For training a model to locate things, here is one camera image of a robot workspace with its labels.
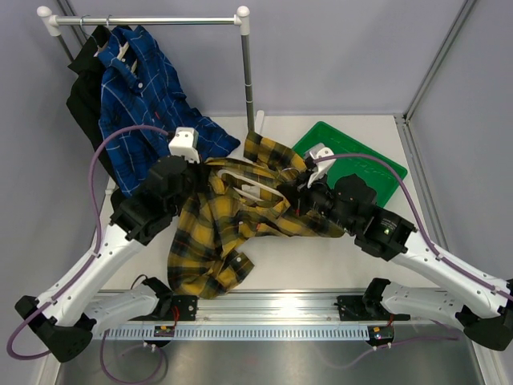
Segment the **yellow plaid flannel shirt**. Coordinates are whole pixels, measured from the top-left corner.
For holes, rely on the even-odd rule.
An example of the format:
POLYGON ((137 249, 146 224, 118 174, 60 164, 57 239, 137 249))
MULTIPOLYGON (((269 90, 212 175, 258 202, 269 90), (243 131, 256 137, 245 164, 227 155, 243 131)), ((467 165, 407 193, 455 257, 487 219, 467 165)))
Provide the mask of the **yellow plaid flannel shirt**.
POLYGON ((290 203, 262 191, 262 202, 241 196, 241 182, 228 169, 270 188, 295 179, 305 162, 291 148, 256 133, 247 135, 244 159, 210 158, 210 189, 190 196, 181 209, 168 255, 173 292, 212 299, 236 288, 254 264, 239 247, 254 237, 342 237, 344 232, 319 214, 298 216, 290 203))

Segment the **white plastic hanger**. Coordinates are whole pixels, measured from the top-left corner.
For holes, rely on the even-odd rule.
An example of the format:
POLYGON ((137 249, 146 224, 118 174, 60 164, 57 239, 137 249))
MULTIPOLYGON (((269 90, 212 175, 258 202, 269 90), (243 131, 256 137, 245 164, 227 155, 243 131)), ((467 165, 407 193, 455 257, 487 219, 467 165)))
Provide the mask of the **white plastic hanger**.
POLYGON ((236 180, 241 182, 241 188, 233 187, 233 189, 238 192, 241 196, 248 198, 253 201, 262 202, 261 192, 265 191, 274 195, 276 197, 284 198, 284 196, 274 188, 270 188, 256 180, 252 180, 248 177, 237 174, 228 169, 221 169, 217 172, 218 177, 222 177, 223 175, 229 175, 236 180))

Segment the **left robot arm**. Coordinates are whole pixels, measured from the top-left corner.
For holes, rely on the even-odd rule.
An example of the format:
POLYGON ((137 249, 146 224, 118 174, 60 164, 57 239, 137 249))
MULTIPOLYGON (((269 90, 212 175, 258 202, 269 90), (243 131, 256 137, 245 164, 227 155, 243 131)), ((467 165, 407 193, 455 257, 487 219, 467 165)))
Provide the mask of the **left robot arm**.
POLYGON ((139 317, 165 319, 173 293, 158 278, 147 278, 132 290, 95 302, 94 296, 129 259, 147 246, 179 215, 185 201, 206 189, 208 166, 165 156, 147 179, 111 215, 99 243, 50 289, 38 297, 23 296, 15 309, 46 346, 66 363, 94 336, 139 317))

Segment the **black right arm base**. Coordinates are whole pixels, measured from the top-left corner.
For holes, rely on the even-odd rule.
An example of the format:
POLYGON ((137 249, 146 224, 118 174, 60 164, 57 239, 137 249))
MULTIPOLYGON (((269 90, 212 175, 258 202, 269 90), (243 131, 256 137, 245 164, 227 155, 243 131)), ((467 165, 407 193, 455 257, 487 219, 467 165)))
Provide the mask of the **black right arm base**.
POLYGON ((394 321, 410 321, 407 314, 391 314, 387 310, 368 310, 362 295, 340 295, 335 300, 339 319, 355 322, 385 322, 384 326, 367 326, 368 344, 372 347, 385 346, 394 341, 394 321))

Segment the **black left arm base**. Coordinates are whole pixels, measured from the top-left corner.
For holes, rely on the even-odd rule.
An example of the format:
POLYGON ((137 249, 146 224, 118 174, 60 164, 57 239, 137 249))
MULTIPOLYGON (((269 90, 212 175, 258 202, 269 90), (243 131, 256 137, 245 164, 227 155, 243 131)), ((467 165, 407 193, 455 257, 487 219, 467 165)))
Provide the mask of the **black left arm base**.
POLYGON ((157 347, 165 347, 177 335, 178 325, 196 320, 198 297, 191 295, 174 295, 169 307, 160 306, 150 314, 136 318, 137 321, 154 322, 143 340, 157 347))

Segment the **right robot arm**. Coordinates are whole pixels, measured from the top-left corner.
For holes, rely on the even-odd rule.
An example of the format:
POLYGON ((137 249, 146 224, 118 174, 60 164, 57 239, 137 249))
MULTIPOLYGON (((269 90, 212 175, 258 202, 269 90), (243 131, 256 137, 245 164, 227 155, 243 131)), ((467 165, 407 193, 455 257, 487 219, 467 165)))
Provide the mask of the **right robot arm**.
POLYGON ((375 278, 362 296, 371 318, 409 315, 445 323, 471 341, 505 351, 512 341, 512 282, 493 278, 423 237, 414 224, 375 204, 376 192, 355 174, 330 188, 325 182, 293 180, 278 191, 298 214, 320 214, 343 229, 372 257, 413 270, 435 283, 411 288, 375 278))

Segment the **blue plaid shirt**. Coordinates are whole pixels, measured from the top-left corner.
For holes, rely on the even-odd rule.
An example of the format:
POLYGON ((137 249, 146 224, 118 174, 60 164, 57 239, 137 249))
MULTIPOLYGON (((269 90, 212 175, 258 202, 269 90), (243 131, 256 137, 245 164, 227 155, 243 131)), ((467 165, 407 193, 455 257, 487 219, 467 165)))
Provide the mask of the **blue plaid shirt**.
POLYGON ((124 196, 129 197, 149 168, 168 155, 168 141, 159 129, 168 133, 178 127, 196 129, 196 149, 204 160, 226 157, 240 146, 236 137, 189 106, 176 69, 145 28, 114 28, 99 60, 106 68, 100 88, 99 128, 103 137, 116 135, 106 150, 124 196), (118 41, 124 44, 126 40, 130 48, 122 63, 116 58, 118 41), (138 64, 132 74, 135 60, 138 64))

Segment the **white hanger under blue shirt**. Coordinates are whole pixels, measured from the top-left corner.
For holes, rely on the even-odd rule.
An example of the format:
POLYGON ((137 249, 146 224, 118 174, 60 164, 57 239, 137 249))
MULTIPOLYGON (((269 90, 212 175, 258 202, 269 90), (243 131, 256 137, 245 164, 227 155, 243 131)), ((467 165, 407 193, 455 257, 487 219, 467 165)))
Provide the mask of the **white hanger under blue shirt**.
MULTIPOLYGON (((126 62, 126 58, 125 58, 125 55, 126 53, 128 52, 128 49, 130 48, 130 45, 129 45, 129 42, 126 40, 124 44, 122 44, 120 41, 118 41, 118 45, 119 45, 119 51, 118 51, 118 54, 116 56, 116 58, 118 60, 120 60, 122 63, 125 63, 126 62)), ((137 60, 135 60, 131 67, 130 67, 130 70, 131 70, 131 73, 132 74, 135 74, 135 70, 137 68, 137 60)))

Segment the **hanger under black garment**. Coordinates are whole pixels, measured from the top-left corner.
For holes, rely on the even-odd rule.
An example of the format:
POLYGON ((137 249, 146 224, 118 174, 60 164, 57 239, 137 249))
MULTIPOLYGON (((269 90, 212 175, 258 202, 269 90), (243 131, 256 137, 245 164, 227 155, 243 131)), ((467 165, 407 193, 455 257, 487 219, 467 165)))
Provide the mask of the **hanger under black garment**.
POLYGON ((96 45, 96 52, 93 54, 93 56, 95 58, 98 57, 99 53, 104 51, 105 50, 105 47, 107 46, 107 43, 108 43, 108 35, 110 34, 110 31, 105 27, 105 26, 99 26, 100 28, 100 31, 101 31, 101 35, 104 37, 104 42, 103 42, 103 45, 100 45, 99 44, 99 41, 98 39, 96 38, 96 36, 94 35, 94 33, 87 33, 86 30, 84 29, 84 26, 83 26, 83 21, 85 19, 85 17, 88 17, 88 14, 82 16, 80 18, 80 21, 79 21, 79 29, 83 32, 83 34, 88 38, 88 39, 91 39, 93 41, 93 43, 96 45))

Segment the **green plastic tray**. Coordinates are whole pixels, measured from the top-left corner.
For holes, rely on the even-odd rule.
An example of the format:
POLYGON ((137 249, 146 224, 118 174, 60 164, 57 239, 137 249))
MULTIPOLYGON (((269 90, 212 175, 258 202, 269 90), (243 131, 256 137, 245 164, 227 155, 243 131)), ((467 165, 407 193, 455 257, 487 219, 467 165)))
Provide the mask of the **green plastic tray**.
MULTIPOLYGON (((334 154, 361 153, 374 156, 386 162, 402 180, 405 179, 408 173, 402 165, 322 121, 314 124, 293 145, 293 150, 300 156, 303 156, 317 144, 324 144, 334 154)), ((344 158, 337 159, 328 171, 328 184, 330 188, 333 188, 336 182, 343 176, 352 174, 358 175, 369 187, 376 191, 377 205, 383 208, 399 187, 398 180, 387 168, 378 162, 364 158, 344 158)))

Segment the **black garment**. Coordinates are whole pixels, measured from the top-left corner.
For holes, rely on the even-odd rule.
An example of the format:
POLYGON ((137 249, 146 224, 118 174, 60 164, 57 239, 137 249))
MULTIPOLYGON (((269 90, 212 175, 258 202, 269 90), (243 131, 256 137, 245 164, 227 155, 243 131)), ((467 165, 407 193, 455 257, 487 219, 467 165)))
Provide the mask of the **black garment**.
MULTIPOLYGON (((94 35, 103 45, 104 37, 97 26, 94 35)), ((75 122, 89 139, 91 146, 96 150, 103 142, 103 135, 99 128, 100 117, 100 88, 103 73, 106 68, 93 54, 96 45, 89 38, 81 51, 68 66, 76 75, 66 106, 75 122)))

